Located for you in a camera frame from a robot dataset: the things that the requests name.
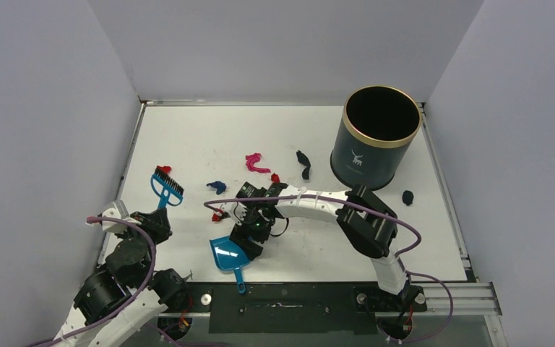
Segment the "blue hand brush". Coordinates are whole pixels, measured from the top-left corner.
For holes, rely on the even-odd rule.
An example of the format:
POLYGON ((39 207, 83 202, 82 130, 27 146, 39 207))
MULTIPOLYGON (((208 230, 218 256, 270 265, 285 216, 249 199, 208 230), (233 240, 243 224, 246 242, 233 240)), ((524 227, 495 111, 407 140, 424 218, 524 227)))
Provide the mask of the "blue hand brush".
POLYGON ((184 188, 170 174, 156 168, 150 177, 150 187, 159 198, 158 208, 177 207, 184 201, 184 188))

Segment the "pink curled paper scrap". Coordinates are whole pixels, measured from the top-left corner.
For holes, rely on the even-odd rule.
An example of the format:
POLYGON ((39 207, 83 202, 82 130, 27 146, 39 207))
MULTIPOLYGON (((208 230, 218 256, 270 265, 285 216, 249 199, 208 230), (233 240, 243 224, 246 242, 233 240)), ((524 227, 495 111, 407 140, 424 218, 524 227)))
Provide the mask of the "pink curled paper scrap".
POLYGON ((245 156, 246 159, 246 167, 251 172, 257 172, 260 174, 270 174, 272 171, 269 168, 262 168, 257 166, 258 162, 262 159, 261 153, 252 153, 245 156))

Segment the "blue plastic dustpan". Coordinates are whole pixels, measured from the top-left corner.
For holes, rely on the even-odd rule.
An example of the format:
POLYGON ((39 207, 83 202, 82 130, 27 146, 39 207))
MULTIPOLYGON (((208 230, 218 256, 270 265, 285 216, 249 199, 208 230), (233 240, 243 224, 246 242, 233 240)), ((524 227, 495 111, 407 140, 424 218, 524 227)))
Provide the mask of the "blue plastic dustpan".
POLYGON ((228 236, 210 239, 210 248, 216 267, 223 272, 232 272, 236 280, 237 291, 246 293, 243 269, 250 263, 249 258, 235 242, 228 236))

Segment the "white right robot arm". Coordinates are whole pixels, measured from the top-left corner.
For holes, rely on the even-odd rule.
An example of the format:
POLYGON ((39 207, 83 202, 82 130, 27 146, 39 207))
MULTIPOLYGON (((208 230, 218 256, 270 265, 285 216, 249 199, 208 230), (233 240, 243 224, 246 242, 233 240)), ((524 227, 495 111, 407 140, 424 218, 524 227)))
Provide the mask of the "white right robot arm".
POLYGON ((392 243, 399 225, 396 214, 364 185, 322 192, 286 183, 267 189, 245 183, 223 207, 235 222, 229 239, 249 260, 262 254, 276 220, 318 220, 339 226, 351 246, 371 260, 384 307, 407 309, 426 301, 422 288, 411 283, 401 251, 392 243))

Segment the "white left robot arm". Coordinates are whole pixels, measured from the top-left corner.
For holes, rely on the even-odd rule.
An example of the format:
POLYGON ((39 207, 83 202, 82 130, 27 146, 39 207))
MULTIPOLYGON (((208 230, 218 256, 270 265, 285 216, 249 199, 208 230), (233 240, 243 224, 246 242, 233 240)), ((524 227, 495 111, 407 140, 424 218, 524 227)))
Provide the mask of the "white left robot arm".
POLYGON ((166 208, 106 210, 87 222, 99 223, 120 242, 85 279, 48 346, 120 346, 160 313, 192 307, 186 279, 173 268, 156 268, 157 245, 172 234, 166 208))

